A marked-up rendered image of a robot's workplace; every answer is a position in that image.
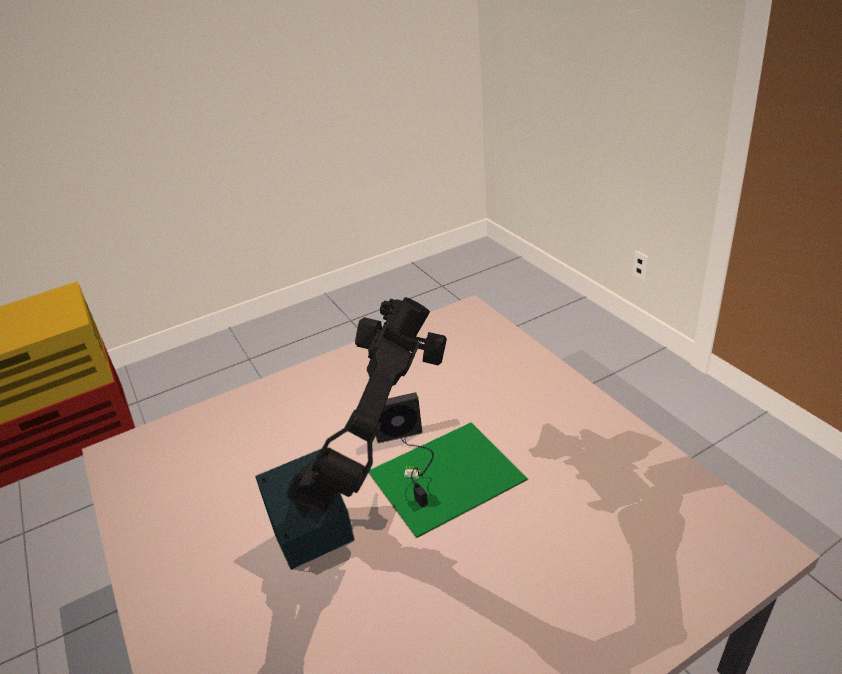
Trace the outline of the black cable with plug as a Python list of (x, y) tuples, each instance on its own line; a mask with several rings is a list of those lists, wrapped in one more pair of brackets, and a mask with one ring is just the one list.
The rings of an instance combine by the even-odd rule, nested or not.
[[(426, 447), (422, 447), (422, 446), (417, 446), (417, 445), (408, 445), (407, 443), (405, 443), (405, 442), (403, 441), (403, 439), (401, 438), (401, 435), (400, 435), (400, 434), (399, 434), (399, 436), (400, 436), (400, 439), (402, 440), (402, 442), (403, 442), (404, 444), (406, 444), (407, 446), (415, 446), (415, 447), (421, 447), (421, 448), (428, 449), (428, 448), (426, 448)], [(430, 449), (428, 449), (428, 450), (430, 450)], [(433, 459), (433, 455), (434, 455), (434, 454), (433, 454), (432, 450), (430, 450), (430, 451), (431, 451), (431, 453), (432, 453), (432, 459)], [(432, 462), (432, 459), (431, 459), (430, 463)], [(430, 464), (430, 463), (429, 463), (429, 464)], [(429, 466), (429, 464), (427, 465), (427, 467)], [(425, 470), (427, 469), (427, 467), (425, 468)], [(419, 475), (419, 476), (422, 476), (422, 475), (423, 475), (423, 473), (425, 472), (425, 470), (424, 470), (422, 474), (419, 474), (418, 467), (414, 467), (414, 469), (415, 469), (415, 468), (417, 468), (417, 471), (418, 471), (418, 475)], [(414, 480), (413, 480), (412, 475), (413, 475), (413, 471), (414, 471), (414, 469), (412, 470), (412, 473), (411, 473), (411, 478), (412, 478), (412, 481), (413, 481), (413, 482), (414, 482)], [(416, 482), (416, 483), (414, 482), (413, 491), (414, 491), (414, 498), (415, 498), (416, 502), (417, 502), (417, 503), (421, 506), (421, 508), (422, 508), (422, 507), (424, 507), (424, 506), (426, 506), (426, 505), (428, 504), (428, 500), (427, 500), (427, 492), (426, 492), (426, 491), (422, 488), (422, 486), (421, 486), (418, 482)]]

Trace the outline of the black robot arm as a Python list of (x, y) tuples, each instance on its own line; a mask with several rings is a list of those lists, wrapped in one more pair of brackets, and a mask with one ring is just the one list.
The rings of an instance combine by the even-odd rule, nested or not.
[[(324, 442), (317, 459), (297, 471), (289, 483), (286, 497), (293, 500), (300, 515), (313, 510), (324, 516), (338, 492), (351, 497), (359, 491), (373, 464), (372, 442), (391, 388), (408, 372), (420, 345), (414, 339), (429, 313), (407, 297), (381, 303), (380, 314), (386, 322), (368, 349), (370, 378), (356, 410), (345, 427)], [(347, 431), (367, 442), (365, 466), (327, 447)]]

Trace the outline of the green circuit board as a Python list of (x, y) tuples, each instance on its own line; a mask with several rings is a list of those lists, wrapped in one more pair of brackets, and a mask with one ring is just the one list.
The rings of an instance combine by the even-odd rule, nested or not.
[[(472, 422), (422, 447), (433, 459), (418, 447), (368, 472), (416, 538), (527, 480)], [(419, 474), (427, 469), (419, 476), (414, 467)], [(427, 492), (422, 508), (413, 469), (414, 482)]]

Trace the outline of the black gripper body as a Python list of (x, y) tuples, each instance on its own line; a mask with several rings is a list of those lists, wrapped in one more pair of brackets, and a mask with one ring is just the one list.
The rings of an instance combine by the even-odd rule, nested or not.
[[(378, 331), (378, 322), (379, 321), (377, 320), (365, 317), (359, 320), (355, 338), (355, 344), (357, 347), (369, 349)], [(415, 337), (414, 340), (420, 342), (418, 349), (424, 350), (422, 362), (433, 365), (439, 365), (442, 363), (447, 341), (446, 336), (436, 333), (428, 333), (427, 339)], [(424, 342), (424, 344), (421, 342)]]

